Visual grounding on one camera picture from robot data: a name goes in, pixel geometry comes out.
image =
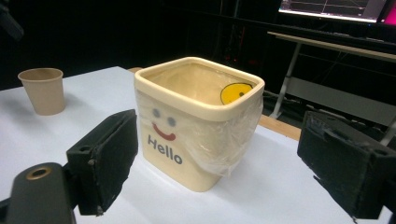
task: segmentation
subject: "smiley face drawing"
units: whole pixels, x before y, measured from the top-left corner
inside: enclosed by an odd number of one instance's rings
[[[248,91],[251,91],[252,89],[253,87],[247,83],[230,84],[224,87],[224,89],[221,91],[221,102],[224,105],[230,104],[248,93]]]
[[[152,109],[152,114],[154,115],[154,117],[156,119],[160,119],[161,118],[161,112],[159,109]],[[176,126],[176,120],[172,117],[169,117],[166,119],[167,124],[171,127],[175,127]],[[164,133],[162,130],[160,130],[160,128],[157,126],[157,124],[155,122],[151,122],[152,123],[152,128],[154,129],[154,131],[163,139],[168,140],[168,141],[174,141],[176,139],[176,135],[174,133]]]

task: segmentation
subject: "yellow smiley face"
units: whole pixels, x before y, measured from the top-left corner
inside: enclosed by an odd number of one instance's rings
[[[252,89],[247,83],[230,84],[221,91],[221,101],[224,105],[230,104]]]

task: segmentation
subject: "table surface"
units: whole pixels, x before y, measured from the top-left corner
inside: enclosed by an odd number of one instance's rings
[[[327,43],[327,42],[318,41],[315,39],[302,38],[302,37],[294,36],[294,35],[284,35],[284,34],[274,33],[274,32],[268,32],[268,34],[275,35],[277,38],[286,39],[286,40],[294,41],[294,42],[298,42],[298,43],[303,43],[306,45],[317,46],[317,47],[325,48],[325,49],[333,49],[333,50],[356,54],[356,55],[360,55],[360,56],[364,56],[364,57],[368,57],[368,58],[374,58],[374,59],[383,60],[383,61],[387,61],[387,62],[391,62],[391,63],[396,63],[396,55],[395,54],[389,54],[389,53],[384,53],[384,52],[374,51],[374,50],[369,50],[369,49],[358,49],[358,48],[353,48],[350,46]]]
[[[0,91],[0,200],[14,177],[43,162],[67,163],[65,152],[106,117],[137,109],[134,74],[112,67],[64,79],[66,109],[38,116],[23,88]],[[135,158],[117,200],[102,217],[77,223],[353,223],[297,156],[298,142],[258,126],[231,176],[207,192],[185,189]],[[379,220],[388,223],[384,208]]]

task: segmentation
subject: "monitor screen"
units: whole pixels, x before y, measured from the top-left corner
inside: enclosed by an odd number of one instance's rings
[[[279,12],[374,23],[385,2],[386,0],[282,0]]]
[[[386,25],[396,25],[396,0],[389,2],[380,22]]]

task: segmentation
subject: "brown paper cup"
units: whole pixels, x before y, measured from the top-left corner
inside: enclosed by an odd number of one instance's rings
[[[54,115],[64,110],[63,76],[55,68],[36,68],[18,74],[38,115]]]

